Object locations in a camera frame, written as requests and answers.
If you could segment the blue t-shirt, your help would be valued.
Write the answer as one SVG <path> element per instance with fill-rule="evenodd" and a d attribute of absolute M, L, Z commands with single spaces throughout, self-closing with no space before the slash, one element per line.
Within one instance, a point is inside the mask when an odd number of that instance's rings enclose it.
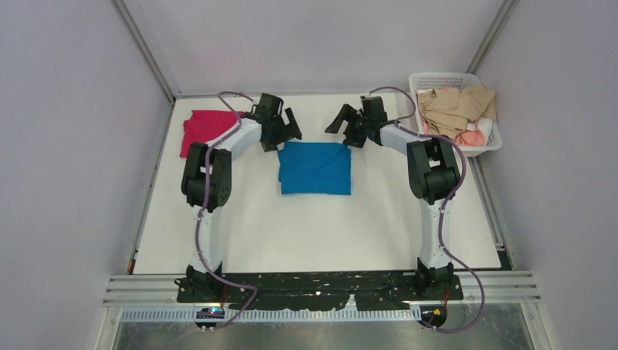
<path fill-rule="evenodd" d="M 286 142 L 277 156 L 281 194 L 351 194 L 352 157 L 344 144 Z"/>

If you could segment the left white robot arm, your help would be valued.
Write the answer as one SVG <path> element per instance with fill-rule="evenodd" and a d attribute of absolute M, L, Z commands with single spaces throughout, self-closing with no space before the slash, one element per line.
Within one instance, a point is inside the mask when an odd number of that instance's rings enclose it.
<path fill-rule="evenodd" d="M 260 144 L 266 152 L 302 133 L 283 99 L 263 93 L 247 112 L 232 107 L 232 125 L 208 141 L 194 141 L 187 149 L 181 192 L 195 220 L 194 250 L 184 277 L 176 280 L 180 303 L 216 302 L 227 287 L 248 290 L 248 285 L 222 275 L 220 217 L 232 192 L 232 162 L 249 147 Z"/>

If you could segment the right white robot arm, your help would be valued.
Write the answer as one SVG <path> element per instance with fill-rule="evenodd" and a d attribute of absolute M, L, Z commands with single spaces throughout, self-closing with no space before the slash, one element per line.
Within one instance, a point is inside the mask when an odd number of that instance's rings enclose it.
<path fill-rule="evenodd" d="M 410 189 L 421 209 L 421 250 L 414 290 L 429 300 L 446 298 L 455 284 L 453 258 L 447 253 L 451 199 L 461 186 L 461 173 L 452 145 L 441 136 L 422 136 L 389 120 L 383 100 L 361 97 L 361 108 L 345 104 L 325 129 L 343 133 L 343 143 L 362 148 L 370 140 L 407 158 Z"/>

